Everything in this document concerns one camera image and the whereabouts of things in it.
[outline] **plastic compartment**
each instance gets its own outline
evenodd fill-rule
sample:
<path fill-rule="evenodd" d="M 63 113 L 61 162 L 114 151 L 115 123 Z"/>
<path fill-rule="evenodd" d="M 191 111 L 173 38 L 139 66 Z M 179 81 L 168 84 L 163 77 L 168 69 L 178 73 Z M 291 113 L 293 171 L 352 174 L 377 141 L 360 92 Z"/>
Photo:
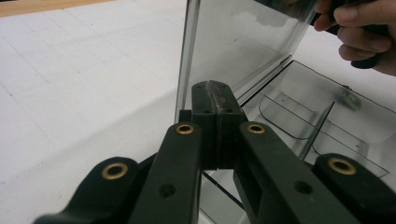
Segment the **plastic compartment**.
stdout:
<path fill-rule="evenodd" d="M 261 94 L 262 117 L 290 136 L 288 144 L 297 155 L 322 112 L 334 102 L 306 161 L 313 163 L 318 154 L 334 152 L 360 162 L 378 177 L 394 170 L 393 164 L 378 159 L 384 156 L 378 153 L 394 143 L 393 111 L 296 62 Z"/>

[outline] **black plastic bracket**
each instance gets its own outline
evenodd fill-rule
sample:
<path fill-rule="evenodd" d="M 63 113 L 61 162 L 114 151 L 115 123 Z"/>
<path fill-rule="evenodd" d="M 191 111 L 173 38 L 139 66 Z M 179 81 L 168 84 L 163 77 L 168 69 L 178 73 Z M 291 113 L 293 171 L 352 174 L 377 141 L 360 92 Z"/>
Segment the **black plastic bracket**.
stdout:
<path fill-rule="evenodd" d="M 251 223 L 359 223 L 272 129 L 246 122 L 240 133 L 234 180 Z"/>

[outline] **white tiled floor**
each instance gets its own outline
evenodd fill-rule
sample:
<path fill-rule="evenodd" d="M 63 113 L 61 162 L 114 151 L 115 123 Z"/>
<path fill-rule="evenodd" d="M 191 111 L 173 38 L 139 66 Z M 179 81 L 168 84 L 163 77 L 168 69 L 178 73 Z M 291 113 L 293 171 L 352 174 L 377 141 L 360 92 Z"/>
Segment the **white tiled floor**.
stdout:
<path fill-rule="evenodd" d="M 0 18 L 1 223 L 30 223 L 40 215 L 31 208 L 42 203 L 21 197 L 39 194 L 42 185 L 21 182 L 54 158 L 81 158 L 86 147 L 76 144 L 96 144 L 89 167 L 101 155 L 132 157 L 134 150 L 120 150 L 134 145 L 125 134 L 141 132 L 151 118 L 159 123 L 149 143 L 154 147 L 134 159 L 158 149 L 158 133 L 173 123 L 185 8 L 183 0 L 116 0 Z M 151 112 L 139 117 L 142 108 Z M 160 114 L 158 120 L 153 114 Z M 93 145 L 84 143 L 92 139 Z M 101 149 L 107 144 L 113 151 Z M 69 158 L 58 166 L 81 163 Z M 43 209 L 59 210 L 64 202 Z M 16 209 L 24 203 L 30 205 Z"/>

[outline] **human hand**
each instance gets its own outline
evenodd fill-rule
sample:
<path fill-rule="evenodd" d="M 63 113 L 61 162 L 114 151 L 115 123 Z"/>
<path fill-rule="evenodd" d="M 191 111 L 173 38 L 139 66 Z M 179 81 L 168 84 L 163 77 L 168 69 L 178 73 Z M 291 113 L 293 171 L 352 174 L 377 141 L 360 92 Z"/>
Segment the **human hand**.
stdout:
<path fill-rule="evenodd" d="M 342 27 L 338 38 L 344 43 L 339 53 L 343 59 L 362 61 L 382 53 L 374 69 L 396 76 L 396 1 L 376 0 L 339 7 L 334 11 L 334 22 L 329 19 L 331 3 L 332 0 L 318 1 L 316 12 L 321 16 L 315 22 L 315 29 L 324 31 L 339 24 Z M 377 35 L 362 28 L 371 24 L 386 24 L 389 36 Z"/>

